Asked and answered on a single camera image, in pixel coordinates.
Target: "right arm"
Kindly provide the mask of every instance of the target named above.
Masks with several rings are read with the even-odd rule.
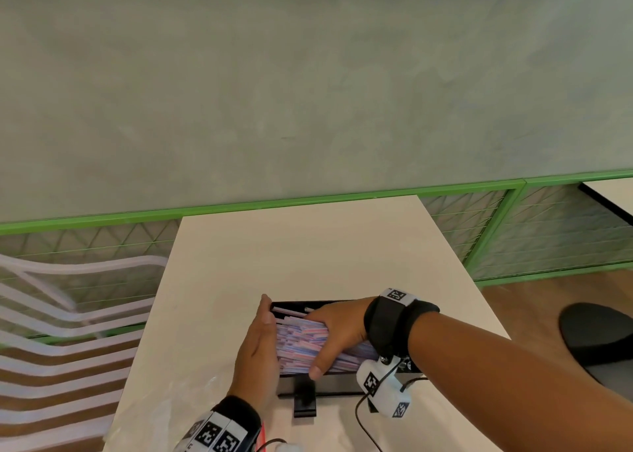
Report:
[[[330,330],[312,378],[367,338],[363,317],[372,299],[330,304],[306,317]],[[633,450],[633,404],[504,337],[429,312],[413,325],[408,349],[437,389],[505,451]]]

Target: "gray wall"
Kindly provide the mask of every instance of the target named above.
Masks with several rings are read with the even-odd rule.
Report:
[[[0,221],[633,167],[633,0],[0,0]]]

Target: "plastic bag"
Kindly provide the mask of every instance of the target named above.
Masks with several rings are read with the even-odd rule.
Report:
[[[104,452],[172,452],[196,419],[224,398],[232,377],[232,365],[203,367],[151,392],[116,418]]]

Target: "tabletop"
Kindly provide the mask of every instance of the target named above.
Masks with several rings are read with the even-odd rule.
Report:
[[[147,421],[133,424],[126,415],[133,404],[168,389],[176,376],[232,364],[263,292],[273,301],[337,300],[377,295],[387,287],[507,337],[416,196],[185,217],[115,426],[143,433]],[[385,451],[498,450],[432,384],[410,391],[414,403],[402,420],[361,408],[363,423]],[[300,442],[306,452],[370,449],[354,419],[357,400],[318,399],[317,417],[308,423],[292,419],[291,400],[275,400],[264,418],[266,436]],[[197,413],[208,408],[201,403]],[[195,415],[185,417],[188,424],[177,434],[186,432]],[[109,444],[105,451],[113,452]]]
[[[633,178],[583,182],[580,189],[633,225]]]

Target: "wire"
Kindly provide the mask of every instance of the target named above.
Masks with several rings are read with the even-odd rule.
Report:
[[[389,372],[387,372],[387,375],[385,375],[384,377],[382,377],[379,381],[378,384],[376,385],[376,388],[374,390],[378,390],[378,388],[380,387],[380,384],[382,384],[385,380],[387,380],[387,377],[390,376],[393,371],[398,368],[398,366],[400,365],[400,362],[402,360],[400,360],[396,365],[394,365],[394,367],[389,370]],[[376,448],[378,449],[378,452],[382,452],[382,449],[380,448],[380,446],[378,445],[378,442],[376,442],[374,440],[374,438],[372,437],[372,435],[368,432],[368,430],[365,428],[365,426],[360,422],[360,418],[358,417],[358,408],[360,407],[360,404],[363,403],[363,401],[365,399],[367,399],[369,397],[370,393],[367,392],[359,401],[358,404],[356,404],[356,408],[354,409],[354,415],[356,416],[356,421],[358,422],[358,424],[360,425],[360,428],[363,429],[363,432],[365,432],[367,434],[367,437],[369,437],[371,439],[371,441],[374,443],[374,445],[376,446]]]
[[[400,392],[404,392],[409,388],[409,385],[413,384],[414,382],[418,382],[419,380],[428,380],[429,377],[416,377],[416,378],[412,378],[411,380],[406,381],[402,387],[400,387]]]
[[[275,442],[281,442],[282,444],[287,444],[288,442],[286,442],[283,439],[271,439],[268,442],[264,442],[259,449],[257,449],[255,452],[261,452],[263,451],[267,446],[274,444]]]

